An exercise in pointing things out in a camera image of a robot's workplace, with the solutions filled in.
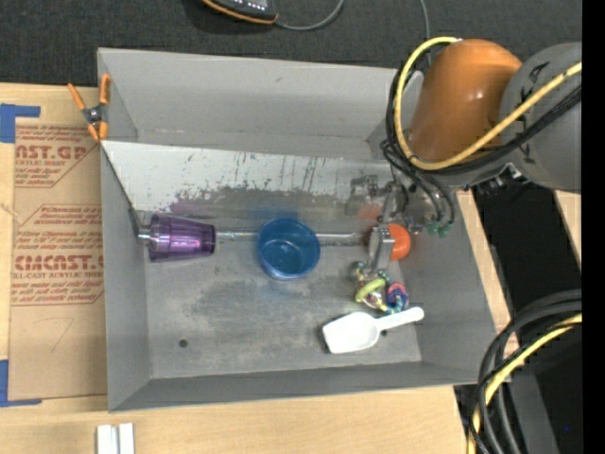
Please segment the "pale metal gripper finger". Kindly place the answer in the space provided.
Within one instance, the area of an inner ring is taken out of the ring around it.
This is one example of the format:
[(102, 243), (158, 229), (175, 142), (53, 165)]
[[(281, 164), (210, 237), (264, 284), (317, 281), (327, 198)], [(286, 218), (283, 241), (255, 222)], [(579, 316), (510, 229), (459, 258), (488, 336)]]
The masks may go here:
[(384, 270), (389, 266), (395, 239), (388, 227), (378, 229), (377, 269)]
[(373, 227), (369, 236), (369, 269), (371, 271), (375, 271), (377, 269), (381, 240), (381, 228)]

